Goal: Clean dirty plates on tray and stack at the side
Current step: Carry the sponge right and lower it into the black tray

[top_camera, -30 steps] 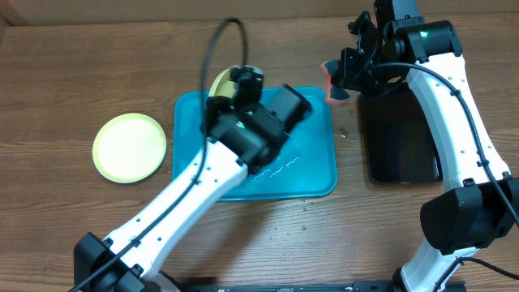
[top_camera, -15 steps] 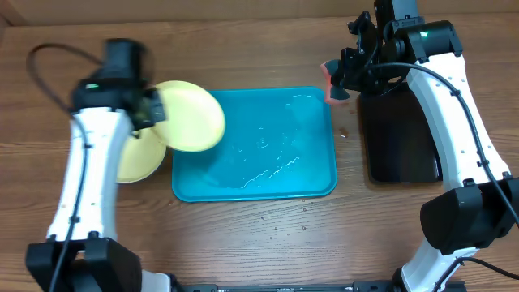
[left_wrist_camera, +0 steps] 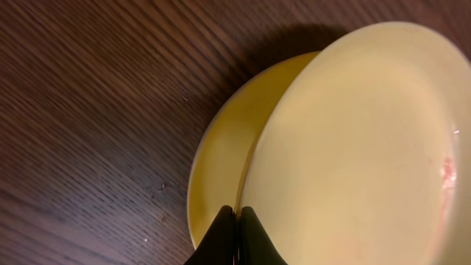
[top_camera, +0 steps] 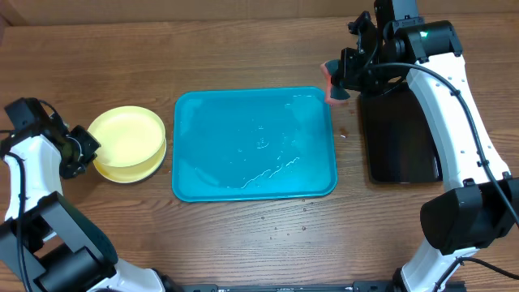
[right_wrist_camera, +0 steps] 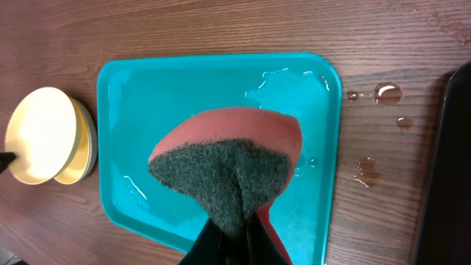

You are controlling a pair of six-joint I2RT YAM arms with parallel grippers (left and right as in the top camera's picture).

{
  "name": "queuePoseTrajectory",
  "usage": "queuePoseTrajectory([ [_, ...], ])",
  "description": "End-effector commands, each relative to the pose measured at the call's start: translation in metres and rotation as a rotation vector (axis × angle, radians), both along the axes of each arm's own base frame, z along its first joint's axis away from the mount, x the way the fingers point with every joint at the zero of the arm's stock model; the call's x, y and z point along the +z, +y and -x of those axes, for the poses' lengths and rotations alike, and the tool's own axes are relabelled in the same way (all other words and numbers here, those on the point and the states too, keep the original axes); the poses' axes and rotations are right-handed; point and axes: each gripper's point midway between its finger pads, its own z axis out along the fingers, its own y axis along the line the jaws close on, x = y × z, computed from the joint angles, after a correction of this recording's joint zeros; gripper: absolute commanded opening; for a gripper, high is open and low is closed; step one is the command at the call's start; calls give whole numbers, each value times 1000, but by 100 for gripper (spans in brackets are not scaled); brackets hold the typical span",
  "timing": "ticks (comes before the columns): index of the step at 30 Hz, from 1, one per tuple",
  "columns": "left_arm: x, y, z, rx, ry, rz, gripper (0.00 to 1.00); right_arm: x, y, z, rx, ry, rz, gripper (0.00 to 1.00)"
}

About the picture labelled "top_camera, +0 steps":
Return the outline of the red and green sponge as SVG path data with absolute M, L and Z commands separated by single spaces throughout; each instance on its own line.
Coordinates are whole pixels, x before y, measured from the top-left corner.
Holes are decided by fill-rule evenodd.
M 340 105 L 350 98 L 345 89 L 332 84 L 332 76 L 337 71 L 339 64 L 340 61 L 335 59 L 320 65 L 320 70 L 326 79 L 325 102 L 329 105 Z

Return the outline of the yellow-green plate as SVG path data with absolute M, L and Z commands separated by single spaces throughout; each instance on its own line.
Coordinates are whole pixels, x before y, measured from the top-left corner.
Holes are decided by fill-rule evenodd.
M 166 155 L 166 140 L 159 150 L 149 159 L 137 165 L 127 167 L 114 167 L 103 165 L 97 160 L 93 162 L 97 172 L 104 178 L 114 183 L 138 183 L 153 175 L 161 166 Z
M 137 165 L 153 156 L 165 140 L 161 118 L 139 106 L 121 106 L 98 116 L 88 132 L 101 144 L 97 161 L 110 167 Z

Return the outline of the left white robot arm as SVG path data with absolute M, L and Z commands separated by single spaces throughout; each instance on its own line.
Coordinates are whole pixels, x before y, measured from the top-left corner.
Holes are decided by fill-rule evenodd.
M 100 144 L 69 130 L 48 103 L 20 98 L 5 111 L 14 128 L 1 142 L 11 178 L 1 225 L 1 260 L 27 291 L 174 291 L 154 269 L 118 258 L 108 237 L 62 194 L 61 181 L 85 172 Z

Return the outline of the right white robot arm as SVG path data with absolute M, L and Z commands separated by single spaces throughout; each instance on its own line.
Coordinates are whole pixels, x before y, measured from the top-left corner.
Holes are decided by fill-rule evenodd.
M 518 223 L 518 180 L 495 150 L 468 85 L 457 33 L 426 23 L 413 1 L 377 1 L 348 25 L 358 38 L 321 69 L 325 100 L 350 91 L 376 96 L 406 84 L 417 98 L 439 155 L 444 194 L 420 211 L 424 240 L 389 281 L 356 281 L 355 291 L 463 291 L 450 277 Z

